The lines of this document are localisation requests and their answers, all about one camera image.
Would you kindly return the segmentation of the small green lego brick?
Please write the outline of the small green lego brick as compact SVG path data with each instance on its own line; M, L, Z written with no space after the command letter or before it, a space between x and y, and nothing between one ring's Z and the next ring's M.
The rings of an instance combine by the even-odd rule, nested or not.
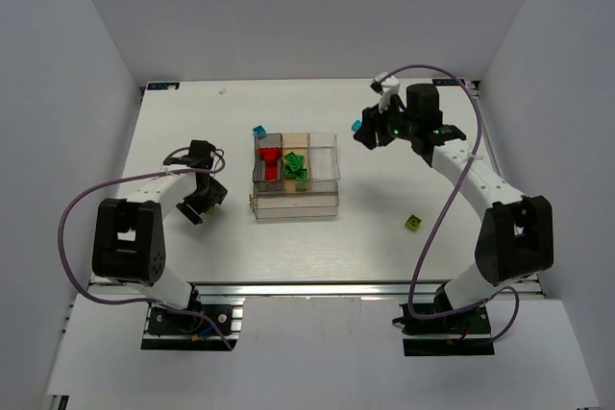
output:
M299 169L295 173L295 188L297 191L305 191L308 188L309 173L307 169Z

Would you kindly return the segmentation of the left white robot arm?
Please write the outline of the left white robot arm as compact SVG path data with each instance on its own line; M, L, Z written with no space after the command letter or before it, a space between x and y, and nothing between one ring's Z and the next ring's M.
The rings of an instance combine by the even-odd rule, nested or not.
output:
M165 173L149 180L130 196L106 199L98 206L92 271L135 288L145 297L175 309L194 310L196 289L166 264L163 221L176 210L189 223L221 205L228 190L214 177L222 153L205 140L193 140L187 153L167 157L165 167L187 173Z

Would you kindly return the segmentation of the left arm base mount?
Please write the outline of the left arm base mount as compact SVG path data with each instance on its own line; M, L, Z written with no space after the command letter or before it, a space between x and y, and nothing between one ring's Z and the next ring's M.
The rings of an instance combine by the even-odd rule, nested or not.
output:
M211 324L203 319L151 308L140 348L155 351L231 351L238 341L243 307L240 304L205 303L202 313L218 327L231 346L227 348Z

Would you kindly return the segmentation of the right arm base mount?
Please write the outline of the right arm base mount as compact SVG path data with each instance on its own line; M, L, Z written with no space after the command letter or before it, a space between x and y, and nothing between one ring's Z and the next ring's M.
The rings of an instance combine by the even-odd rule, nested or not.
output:
M402 331L407 357L492 356L495 349L486 308L438 318L419 320L410 315L408 304L401 304L401 315L392 325Z

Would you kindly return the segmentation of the long green lego brick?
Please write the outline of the long green lego brick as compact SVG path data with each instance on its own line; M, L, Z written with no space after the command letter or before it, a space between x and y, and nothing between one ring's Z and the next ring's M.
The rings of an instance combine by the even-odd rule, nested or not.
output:
M291 169L288 164L283 166L283 178L285 180L295 180L297 178L297 173Z
M286 164L288 164L293 171L297 171L304 168L305 157L302 155L290 152L284 157L284 159L286 161Z

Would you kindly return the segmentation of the red lego brick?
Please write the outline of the red lego brick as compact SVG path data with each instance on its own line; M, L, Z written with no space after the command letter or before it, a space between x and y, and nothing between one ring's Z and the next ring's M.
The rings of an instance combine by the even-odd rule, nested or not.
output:
M278 164L282 156L280 147L261 147L258 149L260 159L266 164Z
M279 165L278 164L266 164L265 165L265 181L278 181L279 180Z

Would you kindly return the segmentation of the long cyan lego brick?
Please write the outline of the long cyan lego brick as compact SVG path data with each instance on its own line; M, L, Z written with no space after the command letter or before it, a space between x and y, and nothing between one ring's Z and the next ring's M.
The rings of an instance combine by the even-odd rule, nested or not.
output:
M351 126L351 130L353 133L356 133L360 130L361 128L361 121L360 120L356 120L352 126Z

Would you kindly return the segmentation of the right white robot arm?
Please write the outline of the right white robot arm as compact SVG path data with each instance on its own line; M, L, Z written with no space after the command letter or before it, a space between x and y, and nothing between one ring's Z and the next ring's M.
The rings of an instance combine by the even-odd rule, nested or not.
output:
M361 114L354 139L369 150L396 139L451 182L480 218L474 261L442 285L436 313L456 315L486 301L510 282L554 264L553 209L543 196L530 197L502 179L477 153L465 133L443 120L434 84L412 84L399 95L394 77L376 78L378 103Z

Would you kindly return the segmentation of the small cyan lego brick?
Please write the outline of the small cyan lego brick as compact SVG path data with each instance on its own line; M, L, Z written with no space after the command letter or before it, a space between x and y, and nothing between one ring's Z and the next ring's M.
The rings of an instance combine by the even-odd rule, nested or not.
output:
M262 125L258 125L253 128L253 135L256 137L263 137L267 135L267 131Z

